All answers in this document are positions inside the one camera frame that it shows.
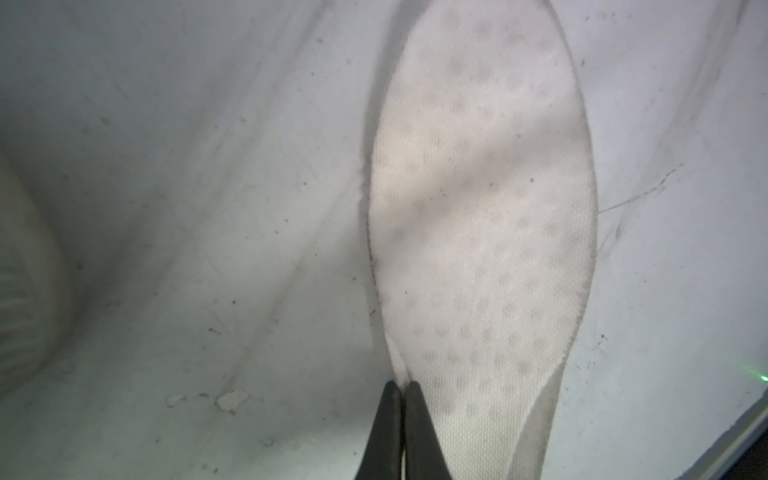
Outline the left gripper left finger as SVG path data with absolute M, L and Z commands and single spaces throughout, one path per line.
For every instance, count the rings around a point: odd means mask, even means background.
M 404 398 L 394 381 L 385 383 L 356 480 L 401 478 Z

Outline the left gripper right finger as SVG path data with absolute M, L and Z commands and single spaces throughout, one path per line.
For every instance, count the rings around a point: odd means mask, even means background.
M 404 398 L 405 477 L 451 480 L 421 385 L 411 381 L 405 388 Z

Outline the white insole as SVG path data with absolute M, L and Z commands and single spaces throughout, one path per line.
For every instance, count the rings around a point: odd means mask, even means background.
M 433 1 L 371 155 L 368 235 L 398 384 L 423 389 L 456 479 L 541 475 L 595 268 L 597 187 L 546 1 Z

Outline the black white sneaker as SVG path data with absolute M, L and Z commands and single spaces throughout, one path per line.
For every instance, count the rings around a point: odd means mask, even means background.
M 1 160 L 1 395 L 50 360 L 73 318 L 71 282 L 38 205 Z

